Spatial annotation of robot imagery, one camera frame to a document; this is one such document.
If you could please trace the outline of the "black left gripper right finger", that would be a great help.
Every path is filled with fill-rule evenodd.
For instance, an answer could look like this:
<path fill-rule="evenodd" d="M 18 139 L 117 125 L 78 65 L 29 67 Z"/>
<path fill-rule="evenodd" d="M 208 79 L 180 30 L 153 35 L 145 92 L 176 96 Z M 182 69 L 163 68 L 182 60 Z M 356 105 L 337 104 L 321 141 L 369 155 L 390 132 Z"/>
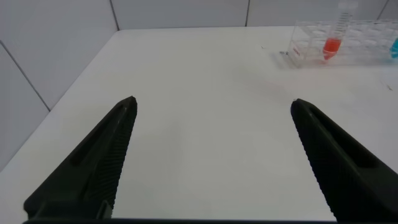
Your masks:
<path fill-rule="evenodd" d="M 290 113 L 325 200 L 338 222 L 397 222 L 397 173 L 315 105 Z"/>

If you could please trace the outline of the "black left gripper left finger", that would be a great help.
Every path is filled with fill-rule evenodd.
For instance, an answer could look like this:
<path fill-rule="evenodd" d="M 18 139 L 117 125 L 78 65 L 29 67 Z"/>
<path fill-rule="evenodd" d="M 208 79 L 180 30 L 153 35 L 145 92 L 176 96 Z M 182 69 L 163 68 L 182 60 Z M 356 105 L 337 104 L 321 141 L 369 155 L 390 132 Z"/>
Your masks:
<path fill-rule="evenodd" d="M 24 202 L 30 220 L 111 218 L 137 101 L 118 102 Z"/>

